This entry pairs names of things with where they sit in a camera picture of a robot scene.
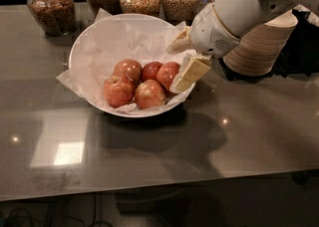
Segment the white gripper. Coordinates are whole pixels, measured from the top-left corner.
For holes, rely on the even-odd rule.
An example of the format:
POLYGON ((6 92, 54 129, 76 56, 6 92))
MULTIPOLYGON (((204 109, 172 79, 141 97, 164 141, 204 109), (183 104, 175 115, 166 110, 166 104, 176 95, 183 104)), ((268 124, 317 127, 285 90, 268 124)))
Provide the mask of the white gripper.
POLYGON ((211 57, 222 58, 238 45, 239 39, 222 25, 213 5, 207 4, 190 28, 186 26, 166 48, 172 55, 192 49, 198 52, 185 55, 169 89, 175 94, 188 90, 210 70, 211 57))

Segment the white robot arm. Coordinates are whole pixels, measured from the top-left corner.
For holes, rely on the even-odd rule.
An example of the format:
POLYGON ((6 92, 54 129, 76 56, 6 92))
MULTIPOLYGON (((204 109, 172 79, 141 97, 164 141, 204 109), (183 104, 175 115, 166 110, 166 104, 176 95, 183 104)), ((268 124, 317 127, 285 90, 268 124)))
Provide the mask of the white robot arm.
POLYGON ((170 89, 186 91, 208 72, 211 58, 224 57, 250 30, 297 5, 319 13, 319 0, 215 0, 206 5, 166 48, 172 55, 195 51, 184 57, 170 89))

